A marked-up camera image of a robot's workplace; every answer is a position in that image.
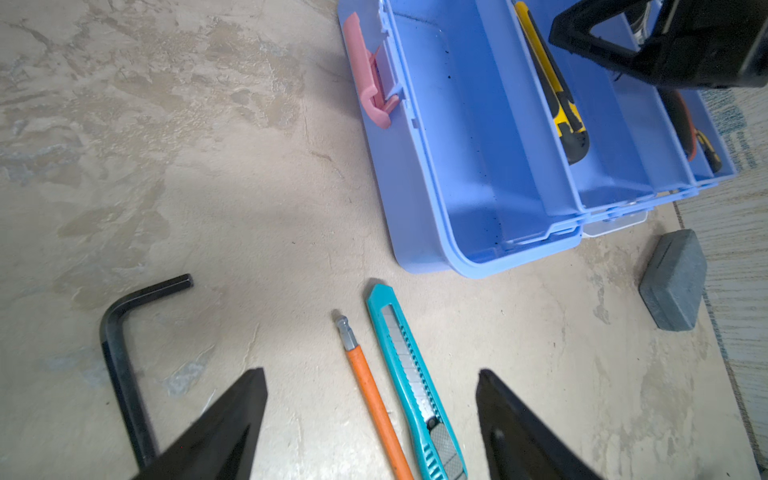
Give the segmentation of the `teal utility knife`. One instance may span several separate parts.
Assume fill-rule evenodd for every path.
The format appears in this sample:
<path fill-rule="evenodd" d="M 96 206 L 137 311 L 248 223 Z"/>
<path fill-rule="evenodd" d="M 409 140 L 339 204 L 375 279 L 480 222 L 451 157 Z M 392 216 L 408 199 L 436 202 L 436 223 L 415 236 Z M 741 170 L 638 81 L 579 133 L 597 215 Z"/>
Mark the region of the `teal utility knife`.
<path fill-rule="evenodd" d="M 374 285 L 366 304 L 408 423 L 421 476 L 466 479 L 459 442 L 393 288 Z"/>

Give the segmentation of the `yellow handled ratchet wrench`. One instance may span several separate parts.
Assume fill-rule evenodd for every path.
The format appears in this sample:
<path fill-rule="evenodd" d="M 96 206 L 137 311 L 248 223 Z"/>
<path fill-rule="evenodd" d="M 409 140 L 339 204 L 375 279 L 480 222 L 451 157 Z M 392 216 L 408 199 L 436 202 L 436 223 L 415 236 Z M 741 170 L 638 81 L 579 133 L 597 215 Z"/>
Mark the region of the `yellow handled ratchet wrench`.
<path fill-rule="evenodd" d="M 712 142 L 709 138 L 699 129 L 696 130 L 696 138 L 704 152 L 705 158 L 708 162 L 710 170 L 713 174 L 718 173 L 723 166 L 722 160 L 719 154 L 715 150 Z"/>

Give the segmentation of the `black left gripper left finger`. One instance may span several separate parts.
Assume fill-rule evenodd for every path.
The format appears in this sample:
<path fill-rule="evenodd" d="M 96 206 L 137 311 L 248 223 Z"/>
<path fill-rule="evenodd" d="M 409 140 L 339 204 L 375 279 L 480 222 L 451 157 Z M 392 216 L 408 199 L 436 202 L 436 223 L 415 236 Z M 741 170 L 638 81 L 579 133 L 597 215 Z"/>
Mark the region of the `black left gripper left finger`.
<path fill-rule="evenodd" d="M 262 368 L 245 371 L 138 479 L 248 479 L 268 398 Z"/>

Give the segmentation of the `blue white plastic toolbox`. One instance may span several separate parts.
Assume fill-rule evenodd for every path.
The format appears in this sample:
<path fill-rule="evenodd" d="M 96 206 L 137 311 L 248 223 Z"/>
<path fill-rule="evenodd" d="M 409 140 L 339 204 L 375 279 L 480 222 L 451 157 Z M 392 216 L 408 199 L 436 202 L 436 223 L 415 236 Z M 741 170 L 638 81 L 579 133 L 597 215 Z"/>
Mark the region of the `blue white plastic toolbox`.
<path fill-rule="evenodd" d="M 654 87 L 557 48 L 589 138 L 570 164 L 510 1 L 337 12 L 392 248 L 411 273 L 484 278 L 736 175 L 697 91 L 682 96 L 719 170 L 685 155 Z"/>

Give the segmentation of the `black hex key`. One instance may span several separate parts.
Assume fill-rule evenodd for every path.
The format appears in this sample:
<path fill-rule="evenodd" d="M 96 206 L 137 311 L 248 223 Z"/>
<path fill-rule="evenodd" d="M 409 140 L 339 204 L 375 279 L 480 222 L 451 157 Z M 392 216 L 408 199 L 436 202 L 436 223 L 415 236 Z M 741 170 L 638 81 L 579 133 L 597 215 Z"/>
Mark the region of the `black hex key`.
<path fill-rule="evenodd" d="M 102 353 L 139 470 L 157 458 L 158 447 L 129 358 L 124 321 L 130 311 L 193 285 L 193 277 L 187 273 L 128 293 L 107 308 L 100 322 Z"/>

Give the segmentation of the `yellow black utility knife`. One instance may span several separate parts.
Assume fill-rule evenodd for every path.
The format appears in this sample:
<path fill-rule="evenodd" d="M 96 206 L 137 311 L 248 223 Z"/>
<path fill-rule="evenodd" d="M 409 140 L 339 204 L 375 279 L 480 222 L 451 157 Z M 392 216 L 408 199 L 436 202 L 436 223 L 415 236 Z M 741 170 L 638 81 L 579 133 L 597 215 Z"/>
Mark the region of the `yellow black utility knife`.
<path fill-rule="evenodd" d="M 569 165 L 580 162 L 590 147 L 589 134 L 573 95 L 543 39 L 527 4 L 517 1 L 515 14 L 521 25 L 550 117 Z"/>

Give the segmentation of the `grey sponge block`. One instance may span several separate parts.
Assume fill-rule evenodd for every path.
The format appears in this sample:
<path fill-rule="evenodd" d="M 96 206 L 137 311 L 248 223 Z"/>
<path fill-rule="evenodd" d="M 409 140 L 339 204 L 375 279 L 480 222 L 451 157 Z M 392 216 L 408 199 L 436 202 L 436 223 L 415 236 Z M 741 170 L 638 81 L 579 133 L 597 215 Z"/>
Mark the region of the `grey sponge block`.
<path fill-rule="evenodd" d="M 694 230 L 662 235 L 640 281 L 639 294 L 656 326 L 693 330 L 704 292 L 707 261 Z"/>

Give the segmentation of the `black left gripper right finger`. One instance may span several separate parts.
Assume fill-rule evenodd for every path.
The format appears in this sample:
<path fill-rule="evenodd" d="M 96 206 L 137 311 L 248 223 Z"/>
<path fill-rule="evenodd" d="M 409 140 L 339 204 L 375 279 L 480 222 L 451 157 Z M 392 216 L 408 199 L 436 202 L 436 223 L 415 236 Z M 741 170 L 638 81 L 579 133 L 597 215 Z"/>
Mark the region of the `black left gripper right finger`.
<path fill-rule="evenodd" d="M 596 479 L 578 458 L 490 369 L 475 393 L 492 479 Z"/>

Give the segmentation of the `orange handled hex key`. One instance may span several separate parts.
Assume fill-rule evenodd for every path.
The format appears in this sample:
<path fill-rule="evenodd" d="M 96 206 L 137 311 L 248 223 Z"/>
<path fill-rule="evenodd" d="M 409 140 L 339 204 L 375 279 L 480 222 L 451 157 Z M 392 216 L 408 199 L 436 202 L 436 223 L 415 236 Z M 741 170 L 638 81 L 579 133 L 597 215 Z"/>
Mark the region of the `orange handled hex key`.
<path fill-rule="evenodd" d="M 340 316 L 334 322 L 394 477 L 399 480 L 413 480 L 414 476 L 411 468 L 398 440 L 367 359 L 349 325 L 349 321 L 345 316 Z"/>

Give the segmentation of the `black handled ratchet wrench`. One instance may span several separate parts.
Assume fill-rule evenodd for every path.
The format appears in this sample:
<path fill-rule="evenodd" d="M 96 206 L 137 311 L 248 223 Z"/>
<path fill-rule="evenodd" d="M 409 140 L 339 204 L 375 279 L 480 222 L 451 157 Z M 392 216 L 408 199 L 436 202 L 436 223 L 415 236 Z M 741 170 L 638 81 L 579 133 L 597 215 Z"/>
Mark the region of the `black handled ratchet wrench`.
<path fill-rule="evenodd" d="M 688 162 L 697 153 L 696 129 L 689 109 L 677 90 L 658 89 L 658 94 L 674 127 Z"/>

